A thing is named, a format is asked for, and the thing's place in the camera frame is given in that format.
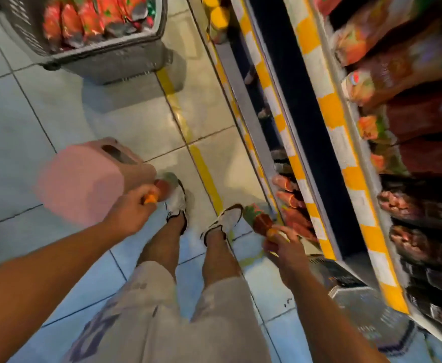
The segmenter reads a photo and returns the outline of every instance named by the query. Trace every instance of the yellow lid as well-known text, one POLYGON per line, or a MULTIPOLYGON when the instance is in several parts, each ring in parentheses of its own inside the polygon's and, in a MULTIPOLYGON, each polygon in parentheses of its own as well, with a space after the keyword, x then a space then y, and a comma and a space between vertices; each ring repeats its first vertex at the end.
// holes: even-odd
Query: yellow lid
POLYGON ((229 25, 229 10, 227 8, 215 8, 211 12, 211 23, 217 29, 226 29, 229 25))
POLYGON ((221 5, 219 0, 202 0, 202 3, 211 9, 217 8, 221 5))

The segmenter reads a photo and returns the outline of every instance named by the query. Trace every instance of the gray octagonal basket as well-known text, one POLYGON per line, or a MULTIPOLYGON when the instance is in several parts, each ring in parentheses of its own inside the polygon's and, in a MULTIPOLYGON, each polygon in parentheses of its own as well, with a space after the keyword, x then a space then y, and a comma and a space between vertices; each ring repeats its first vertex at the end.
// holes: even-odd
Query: gray octagonal basket
POLYGON ((172 60, 172 52, 160 40, 167 0, 155 0, 152 29, 57 54, 50 54, 43 36, 45 1, 0 0, 0 24, 33 62, 47 70, 63 68, 96 84, 108 84, 159 70, 172 60))

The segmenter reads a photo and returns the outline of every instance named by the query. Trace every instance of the person's left hand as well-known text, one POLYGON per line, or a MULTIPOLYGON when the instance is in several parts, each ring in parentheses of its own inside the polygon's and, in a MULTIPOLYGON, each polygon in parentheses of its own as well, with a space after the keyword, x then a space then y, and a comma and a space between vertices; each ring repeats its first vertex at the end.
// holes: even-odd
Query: person's left hand
POLYGON ((141 204, 142 198, 148 193, 159 195, 159 189, 153 184, 145 184, 119 197, 103 223, 108 224, 122 238, 137 233, 157 209, 155 203, 141 204))

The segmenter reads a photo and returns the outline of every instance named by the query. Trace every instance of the shoe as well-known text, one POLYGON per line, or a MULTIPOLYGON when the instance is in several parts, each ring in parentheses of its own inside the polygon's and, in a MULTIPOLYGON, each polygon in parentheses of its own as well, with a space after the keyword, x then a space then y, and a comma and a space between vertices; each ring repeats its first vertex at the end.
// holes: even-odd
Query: shoe
POLYGON ((184 186, 180 179, 179 186, 177 186, 169 196, 167 200, 165 200, 165 208, 167 209, 167 221, 171 218, 175 218, 176 216, 182 215, 184 216, 185 223, 182 228, 181 235, 184 234, 186 229, 188 228, 188 215, 187 215, 187 202, 186 202, 186 191, 184 190, 184 186))
POLYGON ((225 209, 221 215, 218 216, 218 219, 214 223, 212 223, 205 232, 200 235, 200 239, 203 240, 204 245, 206 245, 206 236, 207 233, 212 231, 213 229, 220 228, 221 232, 224 234, 224 239, 227 238, 229 232, 231 232, 236 224, 238 224, 241 216, 243 215, 244 207, 241 204, 234 204, 233 206, 225 209))

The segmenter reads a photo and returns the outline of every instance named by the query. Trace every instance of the person's left arm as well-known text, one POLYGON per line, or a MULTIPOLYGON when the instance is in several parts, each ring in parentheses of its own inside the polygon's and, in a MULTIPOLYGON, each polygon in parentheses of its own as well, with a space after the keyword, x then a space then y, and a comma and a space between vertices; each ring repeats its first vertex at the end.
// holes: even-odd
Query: person's left arm
POLYGON ((29 340, 106 251, 144 226, 157 206, 141 205, 141 199, 157 191, 140 186, 101 223, 0 265, 0 363, 29 340))

